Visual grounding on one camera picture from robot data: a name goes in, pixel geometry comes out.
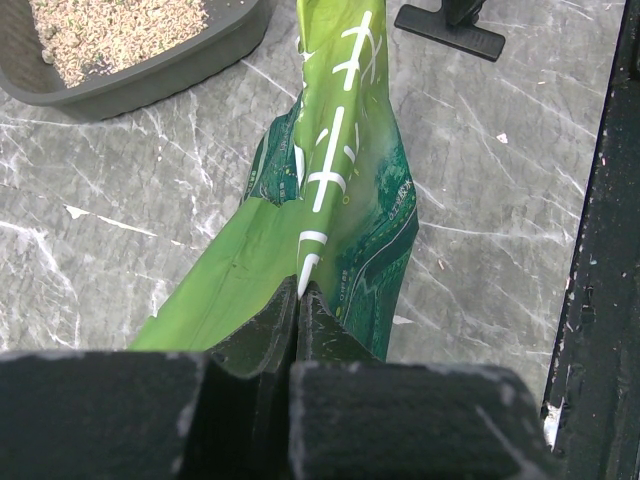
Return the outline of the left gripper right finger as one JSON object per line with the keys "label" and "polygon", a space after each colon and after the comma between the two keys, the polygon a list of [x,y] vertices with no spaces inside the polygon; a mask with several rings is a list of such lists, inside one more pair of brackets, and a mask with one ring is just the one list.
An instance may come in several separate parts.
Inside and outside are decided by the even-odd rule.
{"label": "left gripper right finger", "polygon": [[310,285],[289,375],[296,479],[551,479],[534,398],[486,364],[377,360]]}

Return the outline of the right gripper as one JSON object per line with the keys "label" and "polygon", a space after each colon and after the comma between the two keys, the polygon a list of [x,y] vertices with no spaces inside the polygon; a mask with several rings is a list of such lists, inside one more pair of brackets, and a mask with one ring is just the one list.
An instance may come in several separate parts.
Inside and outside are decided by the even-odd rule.
{"label": "right gripper", "polygon": [[443,0],[442,8],[448,25],[474,25],[485,0]]}

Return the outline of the green litter bag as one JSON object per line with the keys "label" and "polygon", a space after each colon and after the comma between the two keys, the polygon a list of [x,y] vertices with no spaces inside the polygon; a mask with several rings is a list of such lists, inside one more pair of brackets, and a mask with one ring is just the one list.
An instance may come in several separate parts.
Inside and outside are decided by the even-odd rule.
{"label": "green litter bag", "polygon": [[262,137],[241,203],[132,342],[204,351],[287,278],[378,358],[418,231],[417,193],[389,100],[386,5],[297,5],[302,90]]}

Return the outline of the grey litter box tray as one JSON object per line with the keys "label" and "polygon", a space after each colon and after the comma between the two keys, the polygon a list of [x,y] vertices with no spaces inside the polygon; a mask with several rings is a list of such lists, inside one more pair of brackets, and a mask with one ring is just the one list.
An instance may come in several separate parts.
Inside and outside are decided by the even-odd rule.
{"label": "grey litter box tray", "polygon": [[82,121],[185,90],[263,39],[268,1],[4,1],[1,88]]}

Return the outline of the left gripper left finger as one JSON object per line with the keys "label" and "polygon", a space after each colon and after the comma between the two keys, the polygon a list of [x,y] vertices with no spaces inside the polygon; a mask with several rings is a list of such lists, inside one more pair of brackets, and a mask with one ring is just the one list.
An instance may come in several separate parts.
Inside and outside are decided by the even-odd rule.
{"label": "left gripper left finger", "polygon": [[296,280],[203,352],[1,357],[5,479],[284,479]]}

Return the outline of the black T-shaped part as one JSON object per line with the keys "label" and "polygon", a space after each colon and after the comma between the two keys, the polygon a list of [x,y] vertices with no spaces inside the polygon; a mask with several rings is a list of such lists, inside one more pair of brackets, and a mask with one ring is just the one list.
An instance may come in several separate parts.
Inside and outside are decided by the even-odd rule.
{"label": "black T-shaped part", "polygon": [[410,4],[402,5],[396,15],[394,26],[481,59],[496,62],[504,49],[505,37],[478,27],[477,22],[474,25],[448,25],[442,1],[437,11]]}

